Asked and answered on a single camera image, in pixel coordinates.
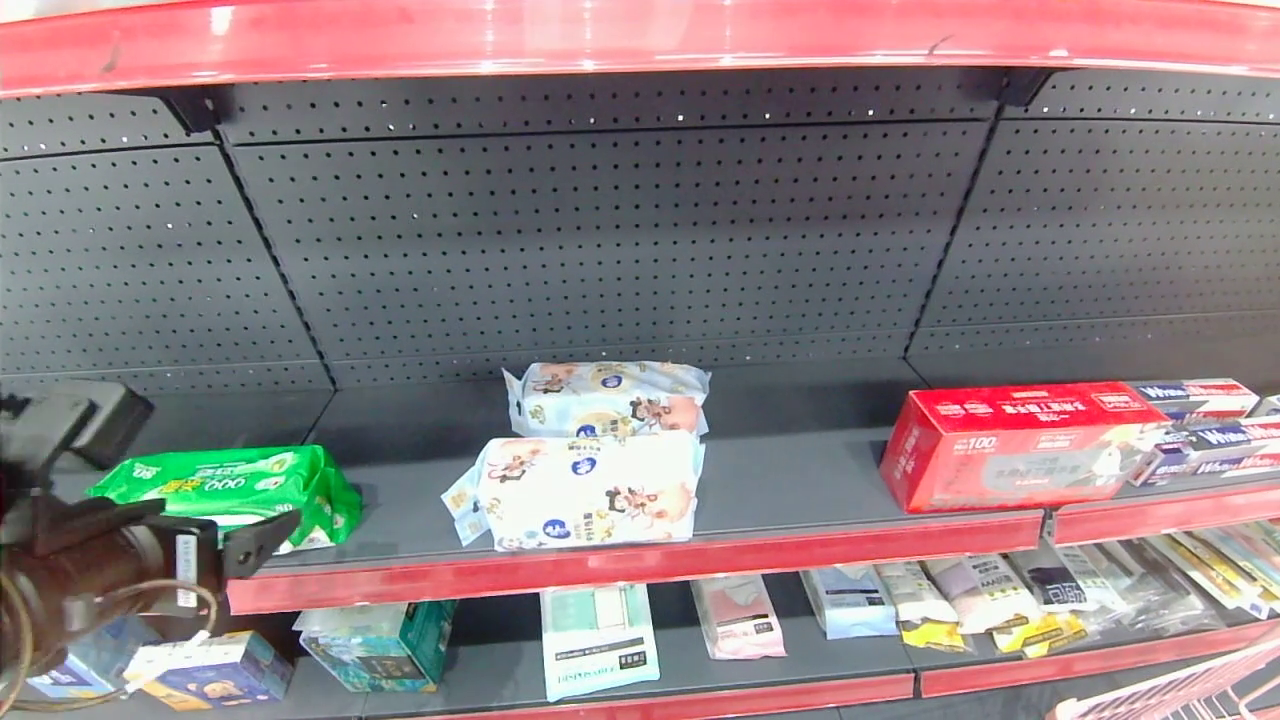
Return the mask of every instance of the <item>cable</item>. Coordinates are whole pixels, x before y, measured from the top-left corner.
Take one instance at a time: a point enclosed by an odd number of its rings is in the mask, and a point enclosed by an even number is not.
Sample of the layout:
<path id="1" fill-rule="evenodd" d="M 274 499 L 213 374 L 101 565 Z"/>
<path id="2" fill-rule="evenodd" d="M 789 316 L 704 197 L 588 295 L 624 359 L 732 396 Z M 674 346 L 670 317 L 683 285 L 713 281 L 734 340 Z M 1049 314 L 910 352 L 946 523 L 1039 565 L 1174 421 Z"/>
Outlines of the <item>cable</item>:
<path id="1" fill-rule="evenodd" d="M 111 702 L 113 700 L 124 697 L 129 688 L 124 687 L 118 691 L 113 691 L 96 697 L 88 697 L 83 700 L 72 701 L 26 701 L 18 700 L 18 693 L 22 692 L 22 684 L 27 680 L 27 675 L 31 673 L 32 656 L 35 655 L 35 632 L 31 625 L 31 614 L 27 611 L 27 606 L 18 593 L 18 588 L 14 587 L 13 580 L 6 575 L 0 573 L 0 588 L 4 589 L 5 598 L 14 607 L 14 612 L 18 616 L 18 632 L 20 638 L 20 648 L 18 651 L 18 670 L 14 674 L 13 680 L 10 680 L 12 688 L 9 696 L 0 702 L 0 716 L 4 716 L 10 707 L 18 710 L 28 710 L 32 712 L 67 712 L 70 710 L 83 710 L 86 707 L 93 707 L 96 705 L 102 705 L 105 702 Z M 209 606 L 209 615 L 205 618 L 205 626 L 192 641 L 205 639 L 214 634 L 214 628 L 218 625 L 218 597 L 210 592 L 207 588 L 200 587 L 195 583 L 188 583 L 184 580 L 178 580 L 174 578 L 160 578 L 155 580 L 145 580 L 141 583 L 134 583 L 132 585 L 123 587 L 118 591 L 111 591 L 102 596 L 102 602 L 115 602 L 127 597 L 133 597 L 136 594 L 142 594 L 157 589 L 180 589 L 189 591 L 200 596 Z"/>

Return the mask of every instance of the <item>red shelf edge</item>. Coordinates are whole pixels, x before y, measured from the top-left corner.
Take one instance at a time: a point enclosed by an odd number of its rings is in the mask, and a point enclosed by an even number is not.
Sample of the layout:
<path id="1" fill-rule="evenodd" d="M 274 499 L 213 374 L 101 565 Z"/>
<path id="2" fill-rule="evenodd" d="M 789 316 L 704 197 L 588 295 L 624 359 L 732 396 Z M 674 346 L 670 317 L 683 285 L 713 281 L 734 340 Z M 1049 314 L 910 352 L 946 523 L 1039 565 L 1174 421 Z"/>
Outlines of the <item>red shelf edge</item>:
<path id="1" fill-rule="evenodd" d="M 527 710 L 502 710 L 449 715 L 451 720 L 492 720 L 499 714 L 512 720 L 701 720 L 820 710 L 868 702 L 910 700 L 915 675 L 877 675 L 765 688 L 744 688 L 678 696 L 605 702 L 573 702 Z"/>
<path id="2" fill-rule="evenodd" d="M 314 571 L 268 569 L 228 583 L 237 615 L 538 592 L 548 587 L 653 583 L 733 573 L 782 573 L 837 562 L 893 561 L 1010 552 L 1036 547 L 1042 516 L 931 519 L 928 525 L 810 536 L 695 539 L 567 552 L 484 555 L 476 560 L 340 566 Z"/>
<path id="3" fill-rule="evenodd" d="M 1011 660 L 966 667 L 923 670 L 920 673 L 920 696 L 940 697 L 991 691 L 1231 652 L 1245 647 L 1277 624 L 1280 620 L 1267 620 L 1222 630 L 1105 650 L 1070 652 L 1036 660 Z"/>
<path id="4" fill-rule="evenodd" d="M 1133 501 L 1083 502 L 1056 512 L 1053 542 L 1079 544 L 1175 530 L 1217 528 L 1280 516 L 1280 483 L 1153 496 Z"/>
<path id="5" fill-rule="evenodd" d="M 1208 0 L 207 0 L 0 23 L 0 96 L 836 65 L 1280 77 L 1277 27 Z"/>

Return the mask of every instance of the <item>green wet wipes pack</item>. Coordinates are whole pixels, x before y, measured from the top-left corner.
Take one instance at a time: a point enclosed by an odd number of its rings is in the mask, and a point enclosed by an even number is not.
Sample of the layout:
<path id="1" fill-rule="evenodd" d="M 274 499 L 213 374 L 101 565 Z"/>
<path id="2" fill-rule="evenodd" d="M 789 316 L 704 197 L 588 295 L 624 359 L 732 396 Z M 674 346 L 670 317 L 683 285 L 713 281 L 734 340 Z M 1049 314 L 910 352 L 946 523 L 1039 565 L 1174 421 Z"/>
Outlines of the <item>green wet wipes pack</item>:
<path id="1" fill-rule="evenodd" d="M 344 542 L 361 498 L 319 445 L 165 452 L 119 464 L 88 495 L 165 501 L 165 515 L 206 518 L 227 533 L 289 510 L 302 521 L 276 555 Z"/>

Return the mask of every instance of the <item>red box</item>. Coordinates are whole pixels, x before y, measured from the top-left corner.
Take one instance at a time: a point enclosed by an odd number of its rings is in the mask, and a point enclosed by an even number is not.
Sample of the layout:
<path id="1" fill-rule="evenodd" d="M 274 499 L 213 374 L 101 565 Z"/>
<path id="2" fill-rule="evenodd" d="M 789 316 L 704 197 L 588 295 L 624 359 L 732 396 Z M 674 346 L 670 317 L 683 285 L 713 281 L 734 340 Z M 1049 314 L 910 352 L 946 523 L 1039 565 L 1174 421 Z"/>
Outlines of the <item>red box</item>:
<path id="1" fill-rule="evenodd" d="M 881 475 L 908 512 L 1106 500 L 1169 425 L 1119 382 L 916 389 Z"/>

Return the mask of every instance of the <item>pink package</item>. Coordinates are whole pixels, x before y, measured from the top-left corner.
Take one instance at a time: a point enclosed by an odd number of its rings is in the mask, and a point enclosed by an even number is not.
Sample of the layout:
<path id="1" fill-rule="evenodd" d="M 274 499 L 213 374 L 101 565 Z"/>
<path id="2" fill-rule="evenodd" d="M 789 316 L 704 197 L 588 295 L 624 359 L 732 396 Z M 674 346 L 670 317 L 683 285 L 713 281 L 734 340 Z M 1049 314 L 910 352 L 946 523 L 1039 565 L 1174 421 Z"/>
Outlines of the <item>pink package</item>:
<path id="1" fill-rule="evenodd" d="M 786 657 L 782 625 L 760 575 L 692 580 L 694 605 L 712 660 Z"/>

